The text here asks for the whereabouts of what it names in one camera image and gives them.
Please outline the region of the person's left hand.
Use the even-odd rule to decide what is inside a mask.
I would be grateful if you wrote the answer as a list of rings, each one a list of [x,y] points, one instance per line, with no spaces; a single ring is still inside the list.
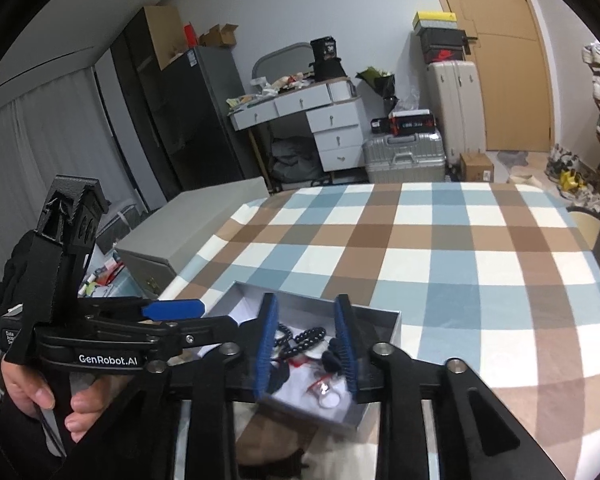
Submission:
[[[3,360],[1,373],[8,395],[24,414],[34,416],[35,408],[54,408],[52,389],[35,370]],[[65,427],[74,442],[78,443],[85,436],[129,381],[125,376],[100,376],[72,396],[72,412],[65,419]]]

